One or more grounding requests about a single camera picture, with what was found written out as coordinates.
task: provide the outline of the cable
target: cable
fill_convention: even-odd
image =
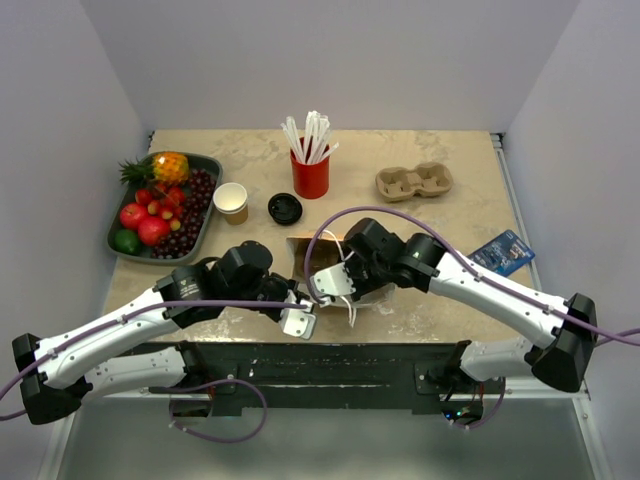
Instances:
[[[322,233],[326,233],[330,237],[333,237],[333,240],[336,242],[336,246],[338,247],[338,253],[340,253],[340,260],[342,260],[343,262],[346,262],[349,258],[351,258],[354,252],[349,253],[349,255],[345,257],[344,251],[342,250],[342,245],[340,245],[340,240],[338,240],[338,237],[336,237],[331,230],[325,229],[322,231]],[[347,309],[349,310],[349,314],[348,314],[349,326],[353,328],[356,324],[356,315],[358,314],[358,309],[352,306],[351,302],[347,300],[347,297],[345,297],[344,295],[341,295],[339,298],[342,299],[342,301],[347,304]]]
[[[333,240],[336,242],[336,246],[338,247],[338,252],[340,253],[340,260],[344,262],[345,261],[344,252],[342,251],[342,245],[340,245],[340,240],[338,240],[338,237],[336,237],[331,230],[324,229],[322,230],[322,233],[326,233],[331,238],[333,238]]]
[[[250,433],[243,435],[241,437],[236,437],[236,438],[222,438],[222,437],[216,437],[213,435],[207,435],[206,433],[198,432],[196,430],[192,430],[191,428],[185,427],[183,424],[179,423],[176,420],[176,418],[173,416],[174,407],[177,402],[169,403],[169,418],[171,419],[171,423],[169,424],[169,426],[174,426],[177,429],[181,430],[182,432],[189,435],[193,435],[194,437],[198,437],[203,440],[208,440],[210,442],[216,442],[216,443],[240,443],[255,437],[258,433],[260,433],[260,430],[262,430],[262,427],[264,427],[264,424],[267,421],[268,406],[267,406],[267,399],[264,397],[264,394],[260,390],[258,390],[258,388],[255,385],[252,385],[249,382],[245,382],[244,380],[239,380],[236,378],[229,378],[229,379],[216,380],[214,382],[205,383],[204,385],[200,385],[198,387],[193,387],[193,388],[165,388],[165,389],[162,389],[162,391],[167,393],[191,393],[191,392],[197,392],[198,390],[204,390],[209,387],[215,387],[218,385],[228,385],[232,383],[247,387],[249,390],[251,390],[253,393],[255,393],[258,396],[258,398],[260,399],[260,403],[262,403],[262,418],[260,419],[260,423]]]
[[[507,392],[507,379],[504,377],[500,377],[500,380],[502,381],[502,387],[500,388],[500,396],[498,397],[498,401],[496,402],[496,404],[493,406],[493,408],[489,413],[487,413],[480,420],[472,423],[471,425],[460,425],[457,423],[452,423],[451,421],[449,421],[449,423],[463,430],[475,430],[476,428],[480,428],[482,425],[484,425],[489,420],[491,420],[495,416],[495,414],[498,413],[498,409],[502,405],[502,401],[504,400],[504,395]]]
[[[618,333],[621,337],[630,337],[631,335],[638,335],[640,333],[640,328],[632,328],[630,330],[625,330],[624,332]],[[596,343],[596,347],[601,347],[602,345],[606,345],[609,342],[613,342],[612,338],[603,338],[598,343]]]
[[[624,335],[609,332],[608,330],[604,330],[600,327],[591,325],[590,323],[584,322],[572,315],[559,312],[558,310],[555,310],[550,305],[546,305],[538,300],[528,297],[523,293],[513,290],[505,285],[502,285],[501,283],[498,283],[490,278],[487,278],[486,276],[479,274],[479,272],[468,263],[467,259],[465,259],[465,257],[460,252],[458,252],[455,248],[453,248],[453,246],[449,242],[447,242],[440,234],[438,234],[438,232],[436,232],[433,228],[421,222],[420,220],[413,218],[411,215],[407,215],[406,213],[399,212],[397,210],[393,210],[392,208],[388,208],[388,207],[365,206],[365,207],[347,208],[346,210],[342,210],[341,212],[338,212],[332,215],[331,217],[329,217],[320,226],[320,228],[318,228],[318,231],[316,231],[316,233],[311,238],[311,241],[309,242],[309,246],[307,247],[307,252],[304,257],[305,282],[307,284],[307,288],[309,289],[309,293],[311,294],[311,296],[316,302],[320,303],[320,297],[318,296],[318,292],[315,290],[315,288],[313,287],[313,284],[311,283],[311,252],[313,251],[313,247],[315,246],[316,242],[318,241],[318,238],[322,234],[322,231],[326,229],[329,225],[331,225],[331,223],[333,223],[335,220],[337,220],[340,217],[343,217],[344,215],[348,215],[349,213],[366,212],[366,211],[382,212],[382,213],[388,213],[390,215],[395,215],[396,217],[404,218],[405,220],[408,220],[414,225],[417,225],[418,227],[422,228],[427,233],[429,233],[433,238],[435,238],[438,242],[440,242],[442,246],[458,261],[458,263],[463,268],[465,268],[471,275],[473,275],[478,281],[485,282],[487,285],[490,285],[496,288],[497,290],[500,290],[503,293],[511,295],[512,297],[522,300],[523,302],[526,302],[533,307],[544,310],[545,312],[548,312],[549,314],[559,317],[563,320],[566,320],[567,322],[573,323],[574,325],[578,325],[579,327],[584,328],[585,330],[589,330],[590,332],[597,333],[598,335],[602,335],[603,337],[607,337],[612,341],[615,340],[616,342],[625,343],[627,345],[633,345],[635,347],[640,347],[640,341],[627,339],[625,338]]]
[[[353,328],[356,324],[356,315],[358,314],[358,309],[351,305],[351,302],[347,300],[347,297],[345,297],[344,295],[340,295],[340,297],[338,298],[340,298],[344,303],[347,304],[347,308],[349,309],[349,326]]]
[[[260,302],[254,300],[172,300],[169,302],[159,302],[153,305],[147,305],[145,307],[139,308],[138,310],[134,310],[131,313],[127,313],[123,315],[118,320],[110,320],[101,325],[96,325],[95,327],[90,328],[89,330],[79,333],[75,337],[68,339],[65,342],[62,342],[57,347],[51,349],[50,352],[44,354],[35,362],[31,363],[28,367],[21,370],[15,377],[13,377],[9,383],[7,383],[0,390],[0,402],[2,399],[9,393],[9,391],[18,384],[24,377],[27,376],[29,372],[33,369],[38,368],[43,363],[47,362],[54,356],[57,356],[60,352],[63,352],[71,345],[74,345],[91,335],[94,335],[98,332],[106,330],[107,328],[111,328],[115,325],[122,324],[124,325],[131,319],[137,317],[138,315],[142,315],[143,313],[149,312],[151,310],[158,310],[160,308],[171,308],[171,307],[239,307],[239,308],[294,308],[294,309],[302,309],[307,308],[304,305],[298,305],[296,303],[284,303],[284,302]],[[13,420],[14,418],[18,418],[24,415],[26,411],[21,410],[19,412],[10,413],[9,415],[0,416],[0,422],[5,422],[7,420]]]

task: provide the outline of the marble countertop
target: marble countertop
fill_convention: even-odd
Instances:
[[[293,259],[285,245],[290,235],[314,231],[331,214],[359,205],[393,206],[434,227],[458,250],[470,253],[510,228],[515,219],[508,201],[491,138],[476,131],[336,131],[332,142],[340,148],[331,156],[329,192],[317,200],[301,199],[302,219],[282,227],[267,213],[269,198],[294,193],[289,149],[281,130],[158,130],[149,151],[177,150],[214,157],[224,168],[225,182],[243,184],[249,193],[249,219],[239,226],[214,216],[199,254],[220,256],[244,240],[258,240],[272,252],[272,271],[289,276]],[[375,175],[382,168],[413,168],[419,163],[444,163],[454,179],[449,193],[438,198],[414,197],[387,204],[376,191]],[[346,231],[364,216],[380,221],[407,239],[414,225],[382,213],[356,213],[340,218],[331,229]],[[168,273],[155,267],[118,259],[105,311],[111,311]],[[511,279],[531,286],[527,269]],[[493,341],[516,333],[486,315],[455,301],[417,290],[397,290],[393,298],[369,309],[359,309],[354,328],[346,310],[317,309],[318,325],[312,342],[456,342]],[[217,320],[159,337],[163,341],[296,341],[279,326],[255,312],[226,309]]]

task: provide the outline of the white straw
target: white straw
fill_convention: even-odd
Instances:
[[[287,126],[289,127],[289,133],[293,136],[293,145],[295,145],[295,151],[298,152],[298,161],[304,163],[305,157],[302,156],[302,146],[300,145],[300,134],[298,133],[298,127],[296,127],[295,118],[287,117]]]
[[[322,157],[320,158],[320,160],[318,161],[318,163],[321,163],[325,158],[328,158],[328,157],[329,157],[329,155],[331,155],[331,154],[334,152],[334,150],[335,150],[336,148],[338,148],[339,146],[340,146],[340,142],[336,142],[336,144],[335,144],[333,147],[331,147],[329,150],[327,150],[327,151],[324,153],[324,155],[322,155]]]
[[[327,146],[330,135],[331,131],[329,129],[329,120],[320,120],[317,142],[315,142],[315,149],[309,159],[309,164],[315,165],[320,162],[320,157],[322,157],[322,154],[324,153],[324,149]]]
[[[320,163],[339,146],[339,143],[336,143],[327,149],[332,133],[331,123],[326,115],[321,115],[315,110],[307,113],[302,141],[300,141],[300,132],[298,132],[296,121],[292,116],[288,116],[286,123],[281,123],[280,126],[298,163],[304,165]]]

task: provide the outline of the blue card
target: blue card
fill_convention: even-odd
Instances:
[[[473,252],[469,258],[492,272],[508,277],[535,256],[520,237],[507,230]]]

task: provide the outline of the white paper cup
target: white paper cup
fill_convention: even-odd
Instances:
[[[249,217],[247,190],[239,183],[220,185],[213,194],[213,204],[230,225],[240,225]]]

